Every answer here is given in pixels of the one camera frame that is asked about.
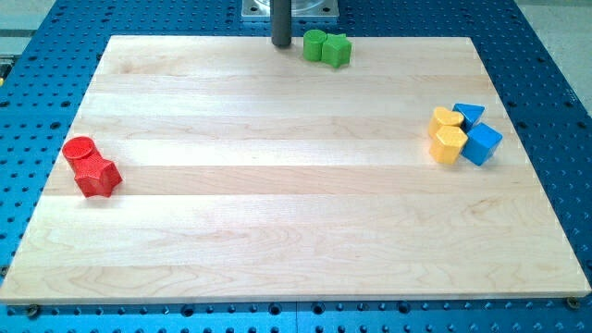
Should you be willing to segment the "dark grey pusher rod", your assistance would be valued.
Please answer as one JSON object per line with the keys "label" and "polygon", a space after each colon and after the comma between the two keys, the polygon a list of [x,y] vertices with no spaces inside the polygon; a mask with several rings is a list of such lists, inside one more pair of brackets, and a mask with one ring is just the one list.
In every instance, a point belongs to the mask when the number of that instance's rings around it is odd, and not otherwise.
{"label": "dark grey pusher rod", "polygon": [[271,41],[276,47],[291,45],[291,0],[270,0]]}

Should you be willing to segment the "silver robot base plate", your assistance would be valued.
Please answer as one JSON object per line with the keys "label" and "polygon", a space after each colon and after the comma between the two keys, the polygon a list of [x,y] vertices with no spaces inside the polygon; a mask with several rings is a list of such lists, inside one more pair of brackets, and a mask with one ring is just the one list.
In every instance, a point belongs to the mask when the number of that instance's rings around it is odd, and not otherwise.
{"label": "silver robot base plate", "polygon": [[[337,18],[339,0],[291,0],[291,14],[297,18]],[[268,19],[270,0],[242,0],[241,16],[244,19]]]}

